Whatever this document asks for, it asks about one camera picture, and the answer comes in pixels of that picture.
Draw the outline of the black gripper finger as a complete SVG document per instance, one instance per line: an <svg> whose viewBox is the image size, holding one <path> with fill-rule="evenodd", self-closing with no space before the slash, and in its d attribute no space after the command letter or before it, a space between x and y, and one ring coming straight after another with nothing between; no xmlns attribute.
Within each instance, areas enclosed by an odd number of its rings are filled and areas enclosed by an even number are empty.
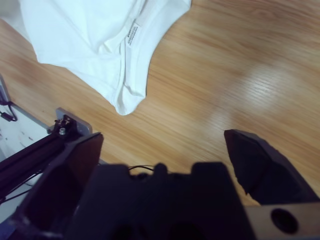
<svg viewBox="0 0 320 240"><path fill-rule="evenodd" d="M103 141L99 132L80 137L50 163L14 213L17 239L63 239L98 165Z"/></svg>
<svg viewBox="0 0 320 240"><path fill-rule="evenodd" d="M261 205L319 202L291 162L258 135L238 129L224 131L238 183Z"/></svg>

